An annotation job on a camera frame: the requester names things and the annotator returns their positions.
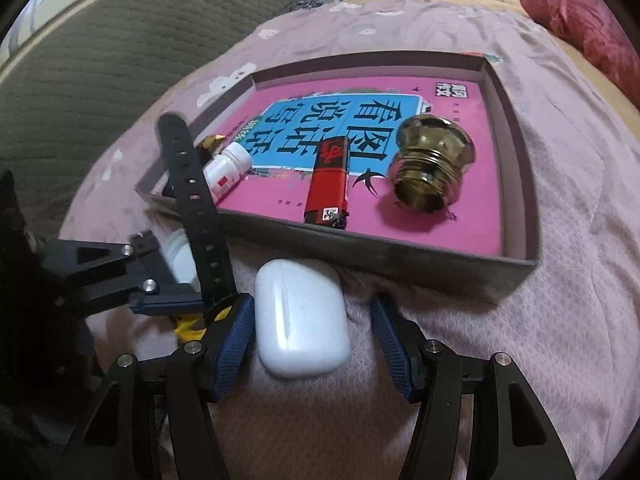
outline black bird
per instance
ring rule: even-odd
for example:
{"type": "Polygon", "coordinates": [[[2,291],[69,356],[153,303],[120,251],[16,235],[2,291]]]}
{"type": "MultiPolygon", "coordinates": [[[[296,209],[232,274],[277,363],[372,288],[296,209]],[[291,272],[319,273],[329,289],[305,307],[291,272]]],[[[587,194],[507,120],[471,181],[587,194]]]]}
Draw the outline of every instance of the black bird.
{"type": "Polygon", "coordinates": [[[351,186],[351,187],[356,187],[357,183],[364,181],[364,185],[367,187],[369,192],[373,196],[378,196],[378,192],[375,190],[375,188],[373,187],[373,185],[371,183],[371,177],[374,177],[374,176],[381,176],[382,178],[386,178],[386,176],[383,175],[382,173],[378,173],[377,171],[371,171],[370,168],[367,168],[367,171],[365,171],[363,174],[359,175],[357,177],[356,181],[353,183],[353,186],[351,186]]]}

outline charging case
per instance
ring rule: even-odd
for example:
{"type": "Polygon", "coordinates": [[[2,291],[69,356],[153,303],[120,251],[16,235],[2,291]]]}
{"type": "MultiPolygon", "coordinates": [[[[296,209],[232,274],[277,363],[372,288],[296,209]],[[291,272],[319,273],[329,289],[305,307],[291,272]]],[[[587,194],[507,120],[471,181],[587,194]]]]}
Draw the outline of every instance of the charging case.
{"type": "Polygon", "coordinates": [[[318,260],[272,260],[255,279],[255,335],[260,361],[283,378],[330,372],[351,344],[338,274],[318,260]]]}

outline bed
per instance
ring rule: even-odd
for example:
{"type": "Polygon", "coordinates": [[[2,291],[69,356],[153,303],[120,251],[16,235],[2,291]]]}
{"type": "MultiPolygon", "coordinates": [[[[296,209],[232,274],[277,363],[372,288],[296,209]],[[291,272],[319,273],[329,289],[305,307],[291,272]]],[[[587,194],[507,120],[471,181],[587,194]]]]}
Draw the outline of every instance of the bed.
{"type": "MultiPolygon", "coordinates": [[[[233,395],[211,410],[230,474],[260,480],[398,476],[417,408],[395,393],[370,334],[367,301],[384,288],[425,334],[456,352],[512,354],[558,430],[578,479],[599,478],[640,414],[640,114],[575,49],[517,7],[490,0],[346,0],[263,23],[173,86],[104,152],[60,235],[125,242],[145,228],[159,238],[175,229],[148,211],[133,186],[158,157],[156,117],[172,110],[192,120],[197,98],[215,78],[248,64],[266,68],[404,48],[493,56],[536,175],[540,268],[498,305],[338,268],[351,360],[328,376],[283,383],[252,354],[233,395]],[[178,97],[193,104],[178,107],[178,97]]],[[[286,256],[241,240],[230,242],[230,252],[238,289],[247,292],[254,290],[261,264],[286,256]]],[[[92,316],[88,325],[103,368],[121,352],[144,359],[175,348],[167,320],[134,316],[126,306],[92,316]]],[[[467,403],[457,478],[464,478],[469,423],[467,403]]]]}

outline beige mattress edge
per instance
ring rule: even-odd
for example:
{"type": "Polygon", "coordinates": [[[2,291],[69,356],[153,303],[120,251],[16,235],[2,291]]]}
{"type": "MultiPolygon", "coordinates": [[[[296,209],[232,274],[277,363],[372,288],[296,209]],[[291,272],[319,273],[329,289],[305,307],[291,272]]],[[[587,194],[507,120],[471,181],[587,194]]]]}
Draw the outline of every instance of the beige mattress edge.
{"type": "MultiPolygon", "coordinates": [[[[348,0],[351,3],[364,3],[376,0],[348,0]]],[[[522,7],[506,4],[497,0],[440,0],[452,4],[480,4],[494,9],[510,9],[527,16],[522,7]]],[[[605,101],[620,115],[623,122],[631,130],[637,140],[640,140],[640,111],[631,104],[631,101],[625,97],[620,89],[615,86],[600,70],[587,61],[580,51],[576,50],[567,42],[554,38],[558,45],[566,52],[566,54],[574,62],[574,65],[584,74],[584,76],[593,84],[596,90],[602,95],[605,101]]]]}

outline black strap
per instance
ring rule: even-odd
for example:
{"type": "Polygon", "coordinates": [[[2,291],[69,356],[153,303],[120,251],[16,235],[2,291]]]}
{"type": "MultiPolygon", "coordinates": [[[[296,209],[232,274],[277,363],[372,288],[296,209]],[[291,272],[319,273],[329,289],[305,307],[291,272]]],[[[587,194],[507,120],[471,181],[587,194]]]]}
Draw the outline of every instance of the black strap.
{"type": "Polygon", "coordinates": [[[164,114],[158,119],[156,134],[196,263],[202,299],[211,308],[227,306],[238,294],[236,281],[220,217],[189,128],[177,115],[164,114]]]}

